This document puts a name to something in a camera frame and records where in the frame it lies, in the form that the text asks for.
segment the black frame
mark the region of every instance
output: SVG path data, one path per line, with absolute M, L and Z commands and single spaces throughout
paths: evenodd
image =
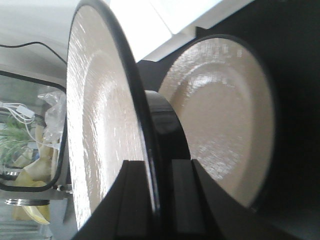
M 54 83 L 54 82 L 45 81 L 45 80 L 41 80 L 41 79 L 37 79 L 37 78 L 33 78 L 33 77 L 28 77 L 28 76 L 23 76 L 23 75 L 20 75 L 20 74 L 15 74 L 15 73 L 12 73 L 12 72 L 2 71 L 2 70 L 0 70 L 0 75 L 1 76 L 6 76 L 6 77 L 10 77 L 10 78 L 14 78 L 14 79 L 27 81 L 27 82 L 32 82 L 32 83 L 36 83 L 36 84 L 42 84 L 42 85 L 46 85 L 46 86 L 51 86 L 51 87 L 57 88 L 57 89 L 63 91 L 64 93 L 66 93 L 66 89 L 63 86 L 61 86 L 60 84 Z M 4 191 L 10 191 L 10 192 L 32 192 L 32 193 L 38 193 L 38 192 L 46 191 L 46 190 L 50 189 L 52 186 L 54 186 L 56 181 L 59 179 L 60 174 L 61 174 L 61 170 L 62 170 L 62 163 L 63 163 L 63 159 L 64 159 L 64 152 L 65 152 L 65 146 L 66 146 L 66 141 L 67 141 L 67 132 L 68 131 L 67 131 L 67 116 L 66 116 L 65 120 L 64 120 L 62 140 L 61 140 L 61 144 L 60 144 L 61 147 L 60 147 L 60 153 L 59 153 L 56 172 L 55 172 L 54 178 L 48 184 L 46 184 L 45 186 L 39 186 L 39 187 L 34 187 L 34 186 L 7 186 L 7 185 L 5 185 L 5 184 L 0 182 L 0 189 L 2 189 Z

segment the beige plate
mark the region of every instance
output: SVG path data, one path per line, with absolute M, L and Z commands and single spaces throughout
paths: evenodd
M 70 172 L 80 228 L 108 193 L 123 160 L 147 155 L 111 30 L 88 5 L 73 19 L 66 81 Z
M 271 90 L 256 58 L 235 41 L 202 40 L 174 62 L 159 93 L 176 111 L 191 157 L 249 207 L 269 169 L 275 133 Z

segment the white cable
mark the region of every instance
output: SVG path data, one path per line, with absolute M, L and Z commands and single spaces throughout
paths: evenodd
M 22 124 L 31 124 L 35 120 L 35 113 L 32 112 L 27 108 L 26 105 L 19 102 L 2 102 L 0 101 L 0 108 L 8 110 L 11 115 L 20 123 Z M 18 112 L 17 109 L 25 109 L 31 112 L 29 116 L 26 116 L 25 114 Z
M 29 131 L 28 124 L 31 124 L 35 120 L 35 113 L 31 111 L 25 104 L 19 102 L 2 102 L 0 101 L 0 108 L 8 110 L 11 115 L 20 123 L 25 125 L 25 129 L 30 138 L 36 143 L 59 150 L 60 143 L 45 144 L 37 141 Z

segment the yellow object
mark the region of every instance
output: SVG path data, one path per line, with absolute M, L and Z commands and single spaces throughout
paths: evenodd
M 49 206 L 23 206 L 26 214 L 39 224 L 50 224 Z
M 51 176 L 51 160 L 48 156 L 43 157 L 40 155 L 39 159 L 29 164 L 28 166 L 25 166 L 22 171 L 28 173 L 33 181 L 46 182 L 50 179 Z
M 12 166 L 23 168 L 23 167 L 29 165 L 30 163 L 32 163 L 32 155 L 33 155 L 32 150 L 31 151 L 30 151 L 30 149 L 25 150 L 24 153 L 21 154 L 17 158 L 17 160 L 14 161 Z
M 44 181 L 33 181 L 31 176 L 23 169 L 16 180 L 14 185 L 17 187 L 42 187 L 46 183 Z M 23 206 L 26 214 L 39 224 L 49 224 L 50 222 L 50 210 L 49 206 Z M 16 214 L 15 219 L 19 219 L 20 216 Z

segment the green plant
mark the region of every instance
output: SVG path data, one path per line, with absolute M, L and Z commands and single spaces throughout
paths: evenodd
M 28 149 L 29 142 L 33 141 L 25 125 L 9 116 L 6 127 L 0 130 L 0 164 L 11 163 L 21 156 Z

